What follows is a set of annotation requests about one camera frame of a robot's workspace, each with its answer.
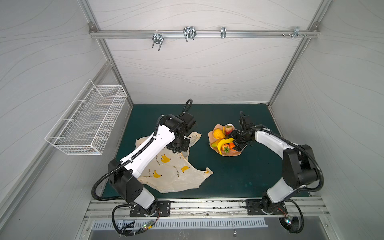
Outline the red strawberry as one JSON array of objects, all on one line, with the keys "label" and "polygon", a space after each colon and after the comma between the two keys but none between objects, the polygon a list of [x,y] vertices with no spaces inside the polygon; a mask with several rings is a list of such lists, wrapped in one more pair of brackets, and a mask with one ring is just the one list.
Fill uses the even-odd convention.
[{"label": "red strawberry", "polygon": [[220,147],[220,151],[222,155],[228,155],[231,152],[229,144],[223,144]]}]

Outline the yellow banana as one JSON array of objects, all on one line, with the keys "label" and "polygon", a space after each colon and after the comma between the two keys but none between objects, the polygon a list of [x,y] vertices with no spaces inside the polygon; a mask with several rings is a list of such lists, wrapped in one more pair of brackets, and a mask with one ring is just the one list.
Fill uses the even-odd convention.
[{"label": "yellow banana", "polygon": [[223,144],[229,144],[229,143],[232,143],[234,141],[233,138],[229,138],[229,139],[223,139],[223,140],[220,140],[220,142],[218,142],[218,145],[217,145],[217,148],[219,150],[219,154],[221,154],[221,151],[220,151],[220,147],[223,145]]}]

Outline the yellow pear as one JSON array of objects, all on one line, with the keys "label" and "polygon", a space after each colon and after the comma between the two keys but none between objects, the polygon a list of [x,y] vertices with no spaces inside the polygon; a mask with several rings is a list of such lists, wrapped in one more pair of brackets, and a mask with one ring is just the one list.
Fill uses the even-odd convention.
[{"label": "yellow pear", "polygon": [[225,133],[223,133],[223,130],[221,129],[215,129],[213,131],[213,137],[217,140],[222,140],[222,139],[225,139],[226,138],[226,135]]}]

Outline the cream banana print plastic bag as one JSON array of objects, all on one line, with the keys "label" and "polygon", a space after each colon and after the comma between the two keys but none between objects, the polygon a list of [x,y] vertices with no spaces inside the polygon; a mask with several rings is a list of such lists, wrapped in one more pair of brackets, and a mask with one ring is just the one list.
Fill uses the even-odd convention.
[{"label": "cream banana print plastic bag", "polygon": [[172,193],[198,189],[214,172],[197,170],[188,161],[190,151],[173,153],[164,147],[143,170],[138,180],[158,192]]}]

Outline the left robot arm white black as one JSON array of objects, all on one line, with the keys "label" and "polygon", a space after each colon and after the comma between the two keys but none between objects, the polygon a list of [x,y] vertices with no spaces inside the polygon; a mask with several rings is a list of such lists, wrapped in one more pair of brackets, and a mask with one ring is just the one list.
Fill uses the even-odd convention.
[{"label": "left robot arm white black", "polygon": [[[164,148],[173,153],[187,152],[190,139],[187,133],[196,123],[193,115],[188,111],[193,104],[192,99],[185,103],[182,113],[175,116],[169,114],[160,116],[156,122],[154,132],[132,153],[122,158],[120,162],[112,160],[109,171],[98,179],[92,187],[91,195],[97,201],[125,200],[135,203],[151,215],[157,206],[157,199],[138,180],[144,169],[153,158]],[[110,185],[119,194],[116,197],[100,197],[97,187],[108,179]]]}]

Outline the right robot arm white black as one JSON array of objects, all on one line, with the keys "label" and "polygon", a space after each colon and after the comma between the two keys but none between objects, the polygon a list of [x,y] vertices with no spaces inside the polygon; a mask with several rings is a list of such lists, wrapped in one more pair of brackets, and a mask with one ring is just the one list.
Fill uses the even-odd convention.
[{"label": "right robot arm white black", "polygon": [[251,141],[255,141],[282,159],[282,177],[264,193],[260,202],[265,213],[272,214],[299,192],[318,192],[323,188],[324,174],[310,146],[297,145],[264,125],[255,125],[243,112],[240,112],[239,123],[240,129],[230,133],[236,151],[242,151]]}]

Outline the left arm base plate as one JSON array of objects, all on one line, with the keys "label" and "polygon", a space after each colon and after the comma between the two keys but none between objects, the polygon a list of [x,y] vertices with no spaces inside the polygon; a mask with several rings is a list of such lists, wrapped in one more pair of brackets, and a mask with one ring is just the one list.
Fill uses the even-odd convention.
[{"label": "left arm base plate", "polygon": [[169,217],[171,210],[170,201],[155,201],[147,208],[136,204],[131,208],[130,217]]}]

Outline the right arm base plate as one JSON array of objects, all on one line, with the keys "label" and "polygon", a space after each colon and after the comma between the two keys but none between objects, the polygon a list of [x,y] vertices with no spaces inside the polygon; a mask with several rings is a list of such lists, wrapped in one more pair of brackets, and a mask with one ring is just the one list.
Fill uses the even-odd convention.
[{"label": "right arm base plate", "polygon": [[247,214],[254,215],[284,215],[288,211],[283,202],[273,203],[266,198],[262,199],[247,199],[245,200],[244,208],[247,210]]}]

